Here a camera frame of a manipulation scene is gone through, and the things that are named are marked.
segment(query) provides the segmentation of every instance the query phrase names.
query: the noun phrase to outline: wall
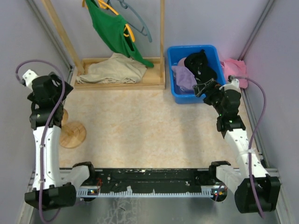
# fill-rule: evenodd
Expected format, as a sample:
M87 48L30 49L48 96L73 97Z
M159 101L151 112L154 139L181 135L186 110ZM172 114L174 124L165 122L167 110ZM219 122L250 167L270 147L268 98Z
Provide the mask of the wall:
M245 62L249 76L258 81L267 95L267 109L261 136L266 156L281 175L299 223L299 1L276 1ZM262 108L260 91L250 85L247 93L256 117Z
M93 29L88 10L82 8L82 0L51 1L80 58L111 56L111 51ZM41 1L35 2L50 22ZM117 0L111 2L125 19L135 21ZM141 54L159 56L160 0L126 2L140 14L152 34L153 42L149 43L146 37L132 29ZM237 58L266 3L267 0L165 0L164 49L173 45L213 44L222 58Z
M0 220L14 224L35 165L30 91L16 81L15 68L24 60L39 58L56 64L66 75L68 70L26 1L0 1L0 12ZM20 74L28 68L40 75L52 70L35 63Z

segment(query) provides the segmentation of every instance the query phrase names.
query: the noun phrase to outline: orange hanger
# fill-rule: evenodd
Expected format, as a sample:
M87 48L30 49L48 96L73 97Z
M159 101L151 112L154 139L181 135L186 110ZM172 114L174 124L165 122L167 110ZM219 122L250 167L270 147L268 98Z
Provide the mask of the orange hanger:
M105 3L103 0L98 0L98 3L99 3L99 6L103 9L107 9L109 8L115 15L119 15L118 12L115 11L114 8L112 8L110 5L108 5L107 3ZM86 5L85 5L85 0L82 1L82 7L86 7L88 8ZM131 36L131 39L133 42L135 42L135 37L134 37L134 34L133 34L133 31L131 30L130 26L128 24L126 24L125 28L123 31L125 31L126 29L128 29L128 32L129 32L129 35Z

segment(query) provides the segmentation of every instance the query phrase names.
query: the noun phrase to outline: wooden stool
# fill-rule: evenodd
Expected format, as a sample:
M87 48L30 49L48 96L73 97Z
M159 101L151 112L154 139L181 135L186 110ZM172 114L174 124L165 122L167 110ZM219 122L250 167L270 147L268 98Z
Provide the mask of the wooden stool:
M59 143L64 148L76 148L85 140L86 129L83 124L78 121L66 123L68 118L69 114L64 109Z

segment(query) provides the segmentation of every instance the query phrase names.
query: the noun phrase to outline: purple cloth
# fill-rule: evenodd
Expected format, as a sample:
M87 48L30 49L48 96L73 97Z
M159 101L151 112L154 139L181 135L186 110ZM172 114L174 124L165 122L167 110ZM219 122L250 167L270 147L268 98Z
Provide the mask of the purple cloth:
M181 60L179 60L179 62L178 62L178 66L183 66L183 67L185 67L185 59L186 59L186 57L183 57Z
M174 77L177 86L183 91L193 91L193 86L197 83L192 72L183 66L172 66L171 69L175 73Z

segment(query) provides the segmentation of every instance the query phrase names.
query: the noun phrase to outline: wooden clothes rack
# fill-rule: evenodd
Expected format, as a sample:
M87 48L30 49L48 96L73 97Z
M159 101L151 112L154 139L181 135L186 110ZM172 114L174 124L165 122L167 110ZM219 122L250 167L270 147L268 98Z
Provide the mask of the wooden clothes rack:
M87 73L88 67L93 63L99 63L108 58L84 58L82 61L77 55L52 3L50 0L41 0L46 8L55 28L69 52L71 59L78 69L78 76ZM101 83L77 83L75 88L78 90L164 90L165 89L165 58L164 58L164 13L165 0L160 0L161 20L160 20L160 57L145 57L153 62L154 67L148 68L142 80L136 84L101 84Z

